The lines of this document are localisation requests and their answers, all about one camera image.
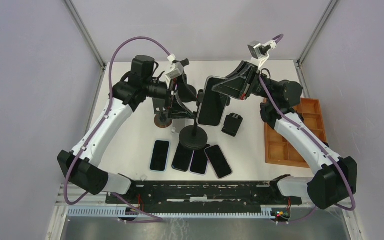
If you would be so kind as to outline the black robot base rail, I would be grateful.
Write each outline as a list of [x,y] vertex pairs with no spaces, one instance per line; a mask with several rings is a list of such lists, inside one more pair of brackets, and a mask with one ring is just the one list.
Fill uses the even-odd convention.
[[261,206],[302,204],[268,181],[135,181],[123,198],[154,214],[251,214],[260,213]]

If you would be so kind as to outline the phone with purple case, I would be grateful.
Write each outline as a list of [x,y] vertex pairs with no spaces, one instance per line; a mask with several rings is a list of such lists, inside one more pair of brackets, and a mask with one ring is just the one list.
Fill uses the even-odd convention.
[[195,150],[191,159],[189,171],[197,175],[205,175],[208,168],[208,157],[205,153],[205,149],[210,147],[206,144],[204,148]]

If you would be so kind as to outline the black folding phone stand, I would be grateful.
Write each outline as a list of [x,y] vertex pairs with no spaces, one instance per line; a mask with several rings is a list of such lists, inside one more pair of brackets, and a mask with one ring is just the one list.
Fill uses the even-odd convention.
[[237,113],[230,113],[226,116],[221,132],[231,137],[236,137],[243,122],[243,117]]

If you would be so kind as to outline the phone with light blue case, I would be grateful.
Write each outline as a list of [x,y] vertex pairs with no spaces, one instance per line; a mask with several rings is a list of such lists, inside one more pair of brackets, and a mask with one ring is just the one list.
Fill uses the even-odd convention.
[[164,172],[170,152],[170,142],[167,140],[156,140],[153,146],[149,169],[154,172]]

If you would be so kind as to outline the wooden-base black plate stand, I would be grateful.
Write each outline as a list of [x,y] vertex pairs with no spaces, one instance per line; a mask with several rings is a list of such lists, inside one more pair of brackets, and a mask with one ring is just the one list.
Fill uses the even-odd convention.
[[173,120],[168,118],[168,110],[165,107],[165,101],[162,99],[153,98],[153,109],[154,109],[154,124],[158,128],[168,128],[172,125]]

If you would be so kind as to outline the phone with white case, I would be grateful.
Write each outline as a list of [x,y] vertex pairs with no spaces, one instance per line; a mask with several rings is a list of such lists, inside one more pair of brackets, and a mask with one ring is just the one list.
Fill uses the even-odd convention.
[[171,167],[177,171],[187,172],[189,170],[193,154],[193,150],[188,149],[179,143],[177,145]]

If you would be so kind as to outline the silver folding phone stand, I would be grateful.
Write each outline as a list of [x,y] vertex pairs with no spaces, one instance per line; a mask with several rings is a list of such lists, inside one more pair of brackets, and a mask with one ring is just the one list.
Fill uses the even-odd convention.
[[171,133],[179,134],[185,126],[186,126],[185,119],[173,119],[171,124]]

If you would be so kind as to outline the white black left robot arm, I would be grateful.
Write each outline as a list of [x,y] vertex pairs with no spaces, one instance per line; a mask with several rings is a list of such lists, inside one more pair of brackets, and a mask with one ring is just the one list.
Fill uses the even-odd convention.
[[96,122],[77,145],[69,151],[62,150],[57,156],[66,181],[92,195],[117,193],[125,204],[136,200],[137,190],[131,186],[131,179],[99,166],[118,130],[147,98],[154,101],[154,113],[165,121],[194,118],[194,113],[183,103],[183,98],[190,102],[197,100],[187,84],[184,70],[190,62],[187,58],[177,60],[174,54],[167,59],[168,67],[156,76],[159,67],[156,60],[137,55],[120,81],[110,84],[108,100]]

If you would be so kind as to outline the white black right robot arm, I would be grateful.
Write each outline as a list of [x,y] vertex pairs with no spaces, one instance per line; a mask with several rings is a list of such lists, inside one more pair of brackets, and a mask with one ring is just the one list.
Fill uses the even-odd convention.
[[351,156],[342,157],[331,150],[304,124],[294,110],[303,93],[298,82],[273,80],[254,64],[242,61],[210,89],[237,100],[250,95],[265,98],[266,102],[260,104],[261,119],[292,145],[314,174],[312,178],[286,175],[274,179],[275,187],[268,191],[273,203],[297,197],[311,200],[321,210],[331,206],[356,209],[358,165]]

